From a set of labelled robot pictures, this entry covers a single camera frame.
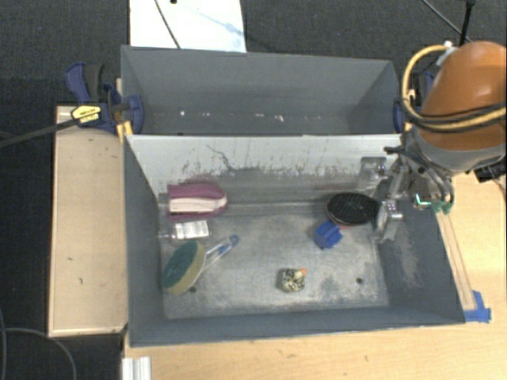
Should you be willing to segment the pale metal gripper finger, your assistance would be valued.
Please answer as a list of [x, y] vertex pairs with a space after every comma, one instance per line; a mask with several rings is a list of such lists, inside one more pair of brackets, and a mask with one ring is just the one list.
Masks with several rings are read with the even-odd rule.
[[396, 199], [383, 201], [374, 222], [374, 241], [377, 244], [393, 241], [403, 220], [404, 214]]
[[386, 170], [386, 157], [362, 157], [357, 176], [358, 191], [367, 195], [374, 194], [379, 184], [385, 179]]

